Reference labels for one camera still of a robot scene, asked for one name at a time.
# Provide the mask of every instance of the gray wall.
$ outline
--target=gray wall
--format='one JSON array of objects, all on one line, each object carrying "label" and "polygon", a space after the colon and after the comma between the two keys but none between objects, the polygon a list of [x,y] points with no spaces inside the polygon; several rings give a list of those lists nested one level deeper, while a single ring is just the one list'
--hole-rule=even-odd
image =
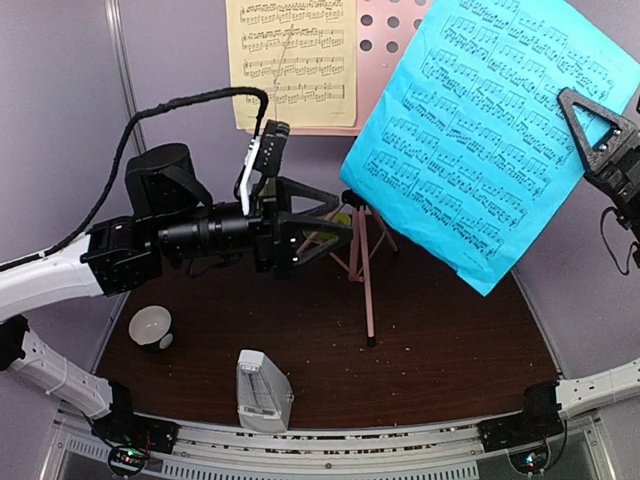
[{"label": "gray wall", "polygon": [[[0,262],[76,227],[106,180],[126,114],[102,0],[4,1],[0,15]],[[122,187],[102,212],[125,213]],[[28,315],[52,347],[90,367],[114,299]],[[0,478],[35,478],[57,402],[0,374]]]},{"label": "gray wall", "polygon": [[[572,0],[585,16],[640,59],[636,0]],[[128,53],[140,107],[167,98],[226,86],[228,56],[224,2],[153,0],[123,2]],[[231,102],[191,108],[145,124],[150,146],[186,141],[199,176],[227,198],[244,154],[247,135],[235,131]],[[291,140],[284,173],[339,191],[338,171],[348,139]],[[609,205],[581,184],[518,266],[518,274],[541,328],[567,376],[610,368],[640,356],[639,274],[621,277],[598,234],[600,212]],[[611,242],[623,254],[630,238],[609,223]],[[603,412],[620,460],[622,478],[640,468],[633,455],[640,402]]]}]

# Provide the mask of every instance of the paper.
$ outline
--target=paper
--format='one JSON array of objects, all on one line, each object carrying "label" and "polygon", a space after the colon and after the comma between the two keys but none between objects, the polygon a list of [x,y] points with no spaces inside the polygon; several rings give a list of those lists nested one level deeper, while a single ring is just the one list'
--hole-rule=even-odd
[{"label": "paper", "polygon": [[584,173],[559,91],[621,113],[639,81],[562,0],[436,0],[341,176],[486,295]]},{"label": "paper", "polygon": [[[356,120],[354,0],[227,0],[231,83],[269,94],[267,118],[291,127]],[[255,98],[234,98],[239,129],[253,129]]]}]

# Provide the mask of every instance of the cream sheet music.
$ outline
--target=cream sheet music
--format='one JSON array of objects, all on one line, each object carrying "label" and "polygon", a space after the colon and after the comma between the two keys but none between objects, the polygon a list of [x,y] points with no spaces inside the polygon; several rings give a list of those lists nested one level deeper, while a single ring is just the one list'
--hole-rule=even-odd
[{"label": "cream sheet music", "polygon": [[[356,120],[356,2],[226,0],[231,84],[269,94],[268,118],[291,127],[352,127]],[[257,99],[233,100],[239,129]]]}]

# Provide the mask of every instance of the blue sheet music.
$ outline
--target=blue sheet music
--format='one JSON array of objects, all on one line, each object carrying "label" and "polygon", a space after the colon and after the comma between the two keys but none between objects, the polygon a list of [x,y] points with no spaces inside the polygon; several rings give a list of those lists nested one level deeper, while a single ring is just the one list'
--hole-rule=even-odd
[{"label": "blue sheet music", "polygon": [[[621,113],[639,82],[563,0],[436,0],[341,177],[486,295],[584,173],[559,91]],[[607,129],[580,118],[592,141]]]}]

